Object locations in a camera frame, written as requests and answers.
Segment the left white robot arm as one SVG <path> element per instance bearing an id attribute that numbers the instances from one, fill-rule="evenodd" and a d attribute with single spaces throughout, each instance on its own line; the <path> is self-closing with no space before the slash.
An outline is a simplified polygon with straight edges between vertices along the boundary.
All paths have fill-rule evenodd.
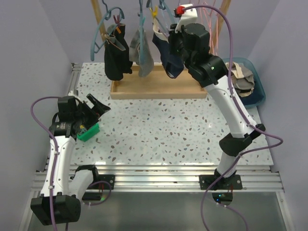
<path id="1" fill-rule="evenodd" d="M 51 225 L 57 230 L 58 224 L 68 225 L 77 222 L 81 214 L 81 205 L 87 189 L 108 190 L 98 205 L 106 202 L 114 188 L 115 179 L 98 173 L 95 165 L 79 166 L 73 178 L 69 177 L 71 157 L 77 140 L 84 140 L 87 134 L 97 133 L 98 122 L 110 107 L 102 104 L 92 94 L 87 99 L 90 107 L 73 91 L 63 97 L 56 97 L 58 111 L 54 114 L 49 128 L 45 127 L 34 115 L 33 119 L 48 133 L 50 138 L 49 165 L 43 187 L 37 198 L 30 203 L 32 212 L 45 226 Z"/>

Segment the navy underwear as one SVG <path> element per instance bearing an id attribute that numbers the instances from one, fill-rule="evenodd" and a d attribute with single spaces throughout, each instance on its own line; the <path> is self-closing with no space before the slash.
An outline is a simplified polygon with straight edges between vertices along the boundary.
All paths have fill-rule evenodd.
<path id="1" fill-rule="evenodd" d="M 164 33 L 160 32 L 159 22 L 153 21 L 153 44 L 158 48 L 162 66 L 169 78 L 177 78 L 184 70 L 184 65 L 179 57 L 170 53 L 170 45 Z"/>

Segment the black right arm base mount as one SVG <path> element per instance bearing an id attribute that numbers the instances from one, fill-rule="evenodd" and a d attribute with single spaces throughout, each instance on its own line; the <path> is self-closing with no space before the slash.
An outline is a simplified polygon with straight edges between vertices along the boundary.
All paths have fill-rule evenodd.
<path id="1" fill-rule="evenodd" d="M 218 178 L 214 175 L 200 175 L 199 185 L 201 190 L 206 190 Z M 210 190 L 242 190 L 242 180 L 240 175 L 234 175 L 229 178 L 222 178 L 215 183 Z"/>

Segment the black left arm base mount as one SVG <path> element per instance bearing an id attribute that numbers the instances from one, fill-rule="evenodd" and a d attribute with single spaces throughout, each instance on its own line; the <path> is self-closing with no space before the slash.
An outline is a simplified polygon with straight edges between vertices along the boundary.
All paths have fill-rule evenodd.
<path id="1" fill-rule="evenodd" d="M 113 190 L 115 184 L 115 175 L 112 174 L 99 174 L 98 169 L 95 165 L 82 165 L 75 170 L 77 172 L 90 171 L 93 176 L 93 181 L 89 184 L 87 189 L 99 189 L 99 190 Z"/>

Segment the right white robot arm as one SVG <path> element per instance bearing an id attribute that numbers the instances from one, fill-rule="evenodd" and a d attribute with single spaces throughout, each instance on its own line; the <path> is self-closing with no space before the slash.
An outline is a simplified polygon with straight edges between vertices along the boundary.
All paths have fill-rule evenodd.
<path id="1" fill-rule="evenodd" d="M 241 101 L 234 103 L 233 100 L 238 100 L 239 96 L 236 91 L 230 90 L 224 61 L 210 54 L 209 39 L 209 32 L 202 24 L 172 24 L 169 29 L 170 53 L 178 56 L 189 74 L 206 89 L 229 126 L 229 134 L 219 141 L 223 151 L 221 160 L 214 176 L 207 181 L 225 189 L 235 175 L 236 158 L 260 136 L 259 131 L 264 131 L 265 126 L 250 117 Z"/>

